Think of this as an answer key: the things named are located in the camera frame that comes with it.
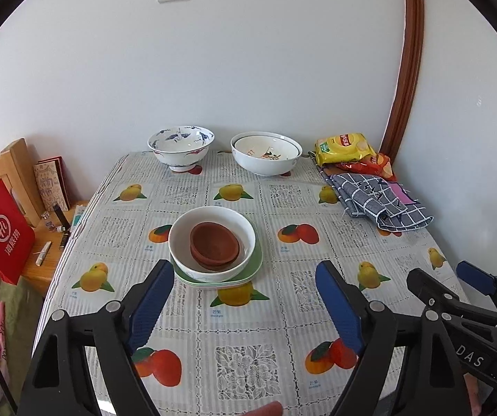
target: small glass bottle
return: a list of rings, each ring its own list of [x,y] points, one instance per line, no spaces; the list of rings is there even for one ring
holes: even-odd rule
[[[50,231],[55,231],[56,227],[55,225],[52,223],[52,221],[50,220],[50,213],[48,211],[44,212],[41,216],[43,219],[44,219],[44,223],[46,225],[46,227],[50,230]]]

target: human hand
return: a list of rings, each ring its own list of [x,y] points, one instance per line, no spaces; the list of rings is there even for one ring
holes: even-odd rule
[[[256,410],[249,411],[243,416],[281,416],[283,414],[283,406],[277,401],[273,401]]]

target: blue patterned bowl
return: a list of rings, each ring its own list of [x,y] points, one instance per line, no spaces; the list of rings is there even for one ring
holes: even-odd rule
[[[199,126],[175,126],[148,139],[148,147],[173,172],[186,172],[206,156],[215,136]]]

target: bowl base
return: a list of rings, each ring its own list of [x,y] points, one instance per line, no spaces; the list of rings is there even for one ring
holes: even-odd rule
[[[184,167],[172,167],[172,166],[169,166],[169,168],[173,172],[187,172],[190,169],[194,168],[195,165],[196,165],[196,163],[195,164],[191,164],[190,166],[184,166]]]

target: silver bolt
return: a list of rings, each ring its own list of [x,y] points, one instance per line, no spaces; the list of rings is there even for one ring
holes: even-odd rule
[[[436,321],[437,319],[439,319],[439,315],[433,311],[433,310],[427,310],[425,312],[425,316],[430,320],[430,321]]]
[[[59,321],[60,319],[63,319],[65,316],[65,311],[63,310],[56,310],[52,313],[52,320],[53,321]]]
[[[380,313],[385,310],[385,305],[383,305],[379,300],[373,300],[370,302],[370,310]]]
[[[106,303],[106,311],[109,313],[113,313],[121,308],[120,302],[117,300],[112,300],[111,302]]]

